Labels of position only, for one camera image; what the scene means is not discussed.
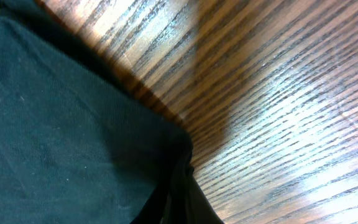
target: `wooden surface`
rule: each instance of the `wooden surface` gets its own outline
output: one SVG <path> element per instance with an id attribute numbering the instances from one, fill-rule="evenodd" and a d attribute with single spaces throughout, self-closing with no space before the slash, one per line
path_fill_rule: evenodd
<path id="1" fill-rule="evenodd" d="M 358 1 L 43 7 L 191 133 L 225 223 L 358 223 Z"/>

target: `wooden table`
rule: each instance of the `wooden table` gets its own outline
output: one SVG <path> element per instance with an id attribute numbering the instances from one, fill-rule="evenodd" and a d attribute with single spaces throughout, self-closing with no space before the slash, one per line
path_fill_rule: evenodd
<path id="1" fill-rule="evenodd" d="M 42 5 L 191 133 L 225 223 L 358 223 L 358 1 Z"/>

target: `brown wood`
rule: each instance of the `brown wood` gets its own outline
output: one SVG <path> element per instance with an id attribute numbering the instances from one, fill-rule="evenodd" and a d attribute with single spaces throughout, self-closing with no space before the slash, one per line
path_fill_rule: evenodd
<path id="1" fill-rule="evenodd" d="M 358 223 L 358 1 L 43 5 L 191 133 L 225 223 Z"/>

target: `dark teal cloth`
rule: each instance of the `dark teal cloth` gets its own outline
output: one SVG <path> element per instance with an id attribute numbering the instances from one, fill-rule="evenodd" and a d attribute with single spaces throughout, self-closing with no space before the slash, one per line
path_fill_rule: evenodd
<path id="1" fill-rule="evenodd" d="M 0 223 L 221 223 L 191 150 L 32 1 L 0 2 Z"/>

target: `dark object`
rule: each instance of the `dark object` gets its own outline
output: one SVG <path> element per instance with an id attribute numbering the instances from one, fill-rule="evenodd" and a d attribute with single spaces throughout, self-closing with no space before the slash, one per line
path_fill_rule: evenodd
<path id="1" fill-rule="evenodd" d="M 31 0 L 1 2 L 0 223 L 222 223 L 187 133 Z"/>

